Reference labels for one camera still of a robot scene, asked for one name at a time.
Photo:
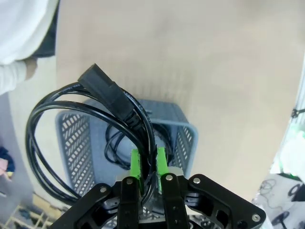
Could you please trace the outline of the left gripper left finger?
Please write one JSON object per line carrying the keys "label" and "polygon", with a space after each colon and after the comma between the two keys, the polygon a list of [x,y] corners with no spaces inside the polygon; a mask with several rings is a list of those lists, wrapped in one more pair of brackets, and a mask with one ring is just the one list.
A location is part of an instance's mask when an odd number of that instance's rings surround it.
{"label": "left gripper left finger", "polygon": [[101,229],[117,218],[116,229],[137,229],[141,202],[141,157],[131,153],[129,174],[111,187],[95,185],[54,223],[55,229]]}

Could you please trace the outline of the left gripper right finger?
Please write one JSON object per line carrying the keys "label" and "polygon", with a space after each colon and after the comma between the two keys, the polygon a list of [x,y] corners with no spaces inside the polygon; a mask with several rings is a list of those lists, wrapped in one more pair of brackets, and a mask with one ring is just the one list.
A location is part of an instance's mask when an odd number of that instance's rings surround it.
{"label": "left gripper right finger", "polygon": [[190,228],[187,208],[207,217],[221,229],[258,229],[266,220],[264,210],[205,175],[185,178],[174,173],[176,168],[167,166],[163,147],[157,150],[156,167],[169,229]]}

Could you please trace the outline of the person's right hand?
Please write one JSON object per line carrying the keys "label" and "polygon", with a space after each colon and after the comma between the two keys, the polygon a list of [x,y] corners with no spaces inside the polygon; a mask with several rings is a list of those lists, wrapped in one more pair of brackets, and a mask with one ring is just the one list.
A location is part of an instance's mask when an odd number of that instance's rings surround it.
{"label": "person's right hand", "polygon": [[38,67],[37,59],[36,58],[27,58],[24,60],[26,64],[26,80],[30,79],[36,72]]}

